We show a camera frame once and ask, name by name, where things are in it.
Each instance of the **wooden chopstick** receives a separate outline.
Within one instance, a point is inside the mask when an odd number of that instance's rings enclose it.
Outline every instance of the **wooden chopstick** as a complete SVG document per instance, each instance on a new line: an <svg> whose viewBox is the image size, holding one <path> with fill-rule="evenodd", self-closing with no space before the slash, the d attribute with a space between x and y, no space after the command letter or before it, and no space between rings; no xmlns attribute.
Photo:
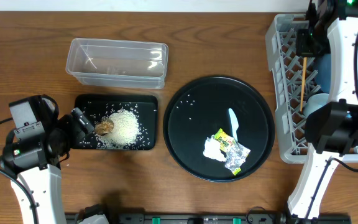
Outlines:
<svg viewBox="0 0 358 224"><path fill-rule="evenodd" d="M303 109L303 96L305 94L305 78L306 78L306 64L307 64L308 58L303 58L303 71L302 71L302 91L301 91L301 108L300 111L302 112Z"/></svg>

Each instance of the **white plastic knife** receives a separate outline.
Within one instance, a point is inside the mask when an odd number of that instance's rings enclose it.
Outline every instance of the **white plastic knife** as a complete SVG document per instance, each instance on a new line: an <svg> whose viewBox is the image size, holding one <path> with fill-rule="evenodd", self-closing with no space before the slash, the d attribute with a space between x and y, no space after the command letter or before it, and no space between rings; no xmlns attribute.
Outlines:
<svg viewBox="0 0 358 224"><path fill-rule="evenodd" d="M237 140L237 129L239 128L239 122L237 120L236 114L234 113L232 108L229 108L229 116L231 122L231 131L233 133L234 140Z"/></svg>

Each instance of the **dish rack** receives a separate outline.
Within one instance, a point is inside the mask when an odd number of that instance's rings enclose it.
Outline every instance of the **dish rack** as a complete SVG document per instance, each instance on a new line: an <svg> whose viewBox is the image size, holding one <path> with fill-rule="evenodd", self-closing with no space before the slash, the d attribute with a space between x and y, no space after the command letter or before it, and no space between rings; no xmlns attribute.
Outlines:
<svg viewBox="0 0 358 224"><path fill-rule="evenodd" d="M300 113L303 57L295 55L296 31L307 28L304 14L278 14L265 36L277 103L275 123L280 157L289 164L304 163L308 148L304 136L306 118ZM311 68L313 62L314 58L308 58L304 101L320 89L313 79L318 73ZM351 152L344 156L344 162L358 162L358 146Z"/></svg>

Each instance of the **black round tray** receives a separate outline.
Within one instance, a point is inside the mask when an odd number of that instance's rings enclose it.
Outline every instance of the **black round tray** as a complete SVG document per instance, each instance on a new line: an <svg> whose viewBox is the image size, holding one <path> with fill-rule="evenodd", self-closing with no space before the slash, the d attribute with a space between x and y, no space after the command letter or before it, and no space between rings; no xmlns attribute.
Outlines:
<svg viewBox="0 0 358 224"><path fill-rule="evenodd" d="M232 136L229 108L239 122L238 142L251 150L237 175L224 162L203 155L206 138L219 128ZM272 112L255 88L235 78L213 76L194 80L173 96L165 110L163 134L182 168L201 179L230 182L251 175L264 163L275 131Z"/></svg>

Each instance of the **wood grain surface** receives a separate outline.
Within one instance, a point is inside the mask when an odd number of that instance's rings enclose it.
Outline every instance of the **wood grain surface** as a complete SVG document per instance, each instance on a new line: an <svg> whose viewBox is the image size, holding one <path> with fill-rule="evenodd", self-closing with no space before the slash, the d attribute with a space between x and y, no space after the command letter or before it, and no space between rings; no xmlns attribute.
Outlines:
<svg viewBox="0 0 358 224"><path fill-rule="evenodd" d="M0 12L0 120L8 103L31 95L56 99L67 114L82 93L142 94L158 99L158 136L151 151L72 150L62 167L66 212L107 203L113 212L244 213L252 206L283 210L302 165L284 163L278 142L262 167L231 183L201 180L170 156L162 134L165 107L186 83L225 74L255 87L276 108L265 34L274 14ZM165 88L143 90L81 85L65 65L75 37L163 42L169 46ZM0 125L0 155L12 122ZM358 224L358 174L337 168L321 213L348 213ZM22 223L9 181L0 175L0 223Z"/></svg>

